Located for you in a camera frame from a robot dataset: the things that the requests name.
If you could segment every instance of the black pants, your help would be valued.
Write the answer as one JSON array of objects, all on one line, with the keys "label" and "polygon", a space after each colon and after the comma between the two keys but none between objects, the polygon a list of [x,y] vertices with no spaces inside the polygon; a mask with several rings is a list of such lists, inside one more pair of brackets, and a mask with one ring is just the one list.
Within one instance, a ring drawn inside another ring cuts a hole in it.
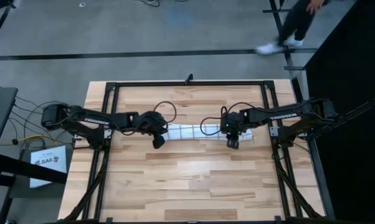
[{"label": "black pants", "polygon": [[298,0],[298,2],[292,7],[292,10],[288,12],[282,31],[277,38],[278,45],[283,45],[283,42],[287,40],[294,31],[296,40],[304,39],[305,34],[315,17],[315,13],[311,15],[306,11],[309,3],[310,0]]}]

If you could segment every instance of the black desk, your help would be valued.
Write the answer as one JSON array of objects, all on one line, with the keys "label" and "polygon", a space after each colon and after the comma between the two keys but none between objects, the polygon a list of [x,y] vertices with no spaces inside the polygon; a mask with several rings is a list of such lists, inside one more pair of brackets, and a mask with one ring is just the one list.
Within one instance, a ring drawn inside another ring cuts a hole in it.
[{"label": "black desk", "polygon": [[[12,110],[16,93],[16,88],[0,88],[0,137]],[[4,155],[0,155],[0,171],[63,184],[67,179],[67,174],[62,172],[23,162],[19,159],[13,159]]]},{"label": "black desk", "polygon": [[[16,93],[17,88],[0,88],[0,138],[10,112],[12,111]],[[2,175],[1,172],[24,175],[27,177],[48,180],[61,184],[64,184],[67,180],[67,174],[63,172],[30,164],[29,162],[20,161],[19,159],[13,159],[4,155],[0,155],[0,185],[11,187],[14,183],[15,177]],[[0,220],[6,218],[10,204],[11,199],[9,199],[8,194],[6,196],[4,206],[2,207]]]}]

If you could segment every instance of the white object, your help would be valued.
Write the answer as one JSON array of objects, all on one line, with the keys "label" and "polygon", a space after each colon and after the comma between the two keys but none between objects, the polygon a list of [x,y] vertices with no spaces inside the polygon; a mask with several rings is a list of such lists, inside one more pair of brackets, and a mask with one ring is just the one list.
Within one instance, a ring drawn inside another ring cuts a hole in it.
[{"label": "white object", "polygon": [[270,55],[273,53],[281,52],[282,50],[283,47],[277,45],[276,42],[257,47],[257,53],[262,55]]},{"label": "white object", "polygon": [[[31,164],[66,173],[65,146],[32,152]],[[30,188],[36,188],[50,183],[50,181],[30,178]]]},{"label": "white object", "polygon": [[304,40],[296,40],[294,35],[291,35],[283,44],[294,47],[301,47]]},{"label": "white object", "polygon": [[[215,133],[219,130],[219,124],[203,124],[202,130],[206,134]],[[206,136],[201,133],[200,125],[198,124],[170,124],[168,132],[163,134],[166,141],[175,140],[221,140],[226,141],[226,134],[218,132],[217,134]],[[248,141],[252,139],[251,130],[247,130],[241,136],[240,141]]]}]

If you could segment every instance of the wooden table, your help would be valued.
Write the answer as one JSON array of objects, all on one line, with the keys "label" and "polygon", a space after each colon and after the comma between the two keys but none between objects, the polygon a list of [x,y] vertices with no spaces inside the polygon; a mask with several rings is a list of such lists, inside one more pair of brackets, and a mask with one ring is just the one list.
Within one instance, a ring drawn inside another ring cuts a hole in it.
[{"label": "wooden table", "polygon": [[[274,82],[279,105],[295,103],[290,81]],[[90,83],[86,108],[101,110],[105,85],[106,82]],[[199,124],[205,117],[219,117],[221,106],[230,107],[240,101],[263,107],[259,86],[121,87],[117,112],[142,113],[164,100],[176,105],[175,124]],[[246,107],[239,105],[233,111]],[[161,105],[158,111],[166,120],[173,117],[169,105]],[[287,126],[296,121],[297,118],[283,120]],[[238,151],[227,148],[224,141],[197,140],[170,141],[155,150],[149,136],[126,137],[116,132],[101,221],[106,217],[113,217],[115,222],[254,221],[274,220],[275,215],[283,217],[268,126],[253,129],[252,134],[253,140],[240,142]],[[296,143],[306,147],[302,140]],[[92,154],[90,149],[74,150],[59,218],[66,217],[85,193]],[[290,148],[290,155],[299,191],[323,215],[309,153],[295,146]],[[295,215],[291,193],[286,189],[290,210]],[[95,200],[96,195],[92,197],[90,217]]]}]

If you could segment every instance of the yellow cable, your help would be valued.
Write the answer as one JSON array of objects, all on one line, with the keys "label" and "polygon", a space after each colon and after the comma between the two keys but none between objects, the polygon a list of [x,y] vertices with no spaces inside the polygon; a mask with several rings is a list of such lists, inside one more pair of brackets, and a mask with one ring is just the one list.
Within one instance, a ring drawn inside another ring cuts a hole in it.
[{"label": "yellow cable", "polygon": [[[36,134],[36,135],[33,135],[33,136],[28,136],[28,137],[25,137],[25,138],[18,139],[18,141],[21,142],[21,141],[25,141],[25,140],[32,139],[32,138],[38,138],[38,137],[49,138],[57,146],[57,141],[55,139],[53,139],[51,136],[46,136],[46,135],[43,135],[43,134]],[[0,143],[0,145],[3,145],[3,146],[12,146],[13,142]]]}]

